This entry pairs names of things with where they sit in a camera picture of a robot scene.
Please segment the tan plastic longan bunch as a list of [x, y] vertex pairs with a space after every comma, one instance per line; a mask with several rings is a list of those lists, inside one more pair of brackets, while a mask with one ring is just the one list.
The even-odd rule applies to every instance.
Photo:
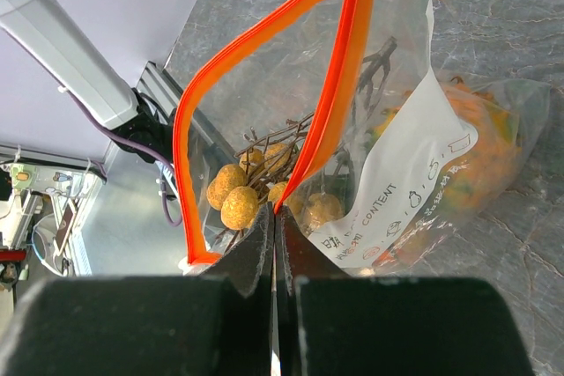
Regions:
[[[376, 98], [380, 99], [382, 96], [385, 80], [390, 73], [390, 58], [397, 48], [397, 39], [389, 37], [383, 44], [382, 48], [372, 55], [365, 57], [362, 63], [368, 63], [368, 66], [361, 72], [360, 80], [357, 84], [357, 93], [362, 91], [367, 92], [367, 99], [365, 106], [369, 106], [369, 101], [373, 97], [374, 82], [373, 78], [376, 72], [382, 68], [383, 77], [377, 91]], [[213, 210], [221, 212], [225, 200], [230, 196], [230, 193], [235, 190], [237, 193], [241, 191], [241, 199], [243, 200], [242, 213], [236, 214], [235, 212], [227, 212], [226, 217], [229, 224], [239, 224], [244, 217], [249, 217], [249, 221], [245, 226], [229, 226], [223, 225], [220, 232], [215, 234], [214, 245], [223, 240], [226, 233], [232, 233], [233, 237], [230, 240], [234, 244], [237, 238], [243, 236], [244, 230], [249, 229], [256, 217], [258, 208], [271, 202], [276, 205], [279, 198], [282, 196], [284, 189], [287, 186], [289, 178], [297, 164], [301, 147], [305, 145], [305, 139], [308, 135], [312, 125], [314, 113], [310, 113], [300, 120], [286, 120], [286, 126], [277, 131], [271, 131], [264, 136], [258, 136], [254, 127], [249, 127], [250, 135], [243, 134], [248, 145], [245, 149], [240, 150], [234, 157], [238, 159], [238, 165], [242, 168], [241, 171], [225, 170], [224, 168], [231, 169], [234, 165], [225, 165], [218, 171], [210, 182], [206, 191], [206, 198]], [[341, 143], [338, 145], [336, 151], [331, 155], [337, 161], [333, 175], [329, 178], [331, 184], [334, 185], [335, 181], [340, 181], [338, 177], [341, 168], [344, 166], [348, 169], [349, 174], [353, 172], [353, 165], [350, 152]], [[246, 183], [245, 187], [237, 188], [243, 185], [237, 185], [245, 174]], [[306, 207], [306, 211], [313, 213], [316, 205], [329, 200], [320, 200], [327, 197], [326, 194], [308, 194], [308, 201], [305, 202], [303, 195], [291, 194], [284, 200], [284, 205], [288, 206], [296, 218], [302, 218]]]

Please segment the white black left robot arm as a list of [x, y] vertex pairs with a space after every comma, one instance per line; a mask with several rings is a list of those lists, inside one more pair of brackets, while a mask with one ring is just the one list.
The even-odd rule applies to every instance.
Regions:
[[57, 0], [1, 0], [1, 28], [71, 96], [91, 124], [148, 163], [173, 159], [173, 128], [151, 112]]

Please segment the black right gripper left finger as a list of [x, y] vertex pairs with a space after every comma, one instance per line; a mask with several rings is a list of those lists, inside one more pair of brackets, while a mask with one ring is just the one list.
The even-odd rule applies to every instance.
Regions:
[[267, 375], [274, 214], [197, 276], [36, 284], [1, 342], [4, 375]]

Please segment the orange plastic pineapple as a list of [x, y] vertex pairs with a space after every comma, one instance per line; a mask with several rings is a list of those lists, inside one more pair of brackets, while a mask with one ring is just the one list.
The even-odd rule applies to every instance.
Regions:
[[441, 86], [456, 115], [478, 131], [478, 141], [441, 170], [425, 205], [400, 238], [374, 261], [375, 268], [411, 267], [516, 176], [523, 152], [519, 114], [503, 107], [493, 92], [471, 88], [460, 76]]

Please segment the clear zip top bag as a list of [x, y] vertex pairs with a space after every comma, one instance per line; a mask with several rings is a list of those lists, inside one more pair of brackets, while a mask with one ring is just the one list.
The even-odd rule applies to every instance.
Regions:
[[[478, 131], [459, 118], [441, 83], [460, 76], [471, 88], [493, 92], [519, 114], [523, 152], [516, 176], [548, 118], [548, 85], [527, 79], [490, 81], [431, 65], [433, 0], [286, 0], [222, 48], [191, 79], [174, 119], [174, 169], [186, 234], [184, 274], [197, 274], [227, 251], [232, 233], [214, 245], [242, 213], [233, 190], [221, 212], [206, 198], [210, 182], [225, 170], [241, 171], [234, 154], [243, 134], [264, 136], [314, 113], [297, 164], [276, 205], [291, 194], [329, 194], [313, 213], [296, 218], [305, 237], [341, 269], [359, 276], [383, 273], [373, 263], [397, 241], [425, 205], [446, 165], [472, 149]], [[357, 93], [363, 59], [397, 39], [391, 69], [377, 100]], [[350, 152], [352, 174], [340, 181], [331, 155], [339, 144]], [[515, 178], [503, 187], [504, 190]]]

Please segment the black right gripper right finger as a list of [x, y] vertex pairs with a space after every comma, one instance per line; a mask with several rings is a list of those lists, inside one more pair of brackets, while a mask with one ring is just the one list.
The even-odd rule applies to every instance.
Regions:
[[275, 216], [284, 375], [530, 375], [513, 316], [487, 281], [352, 277]]

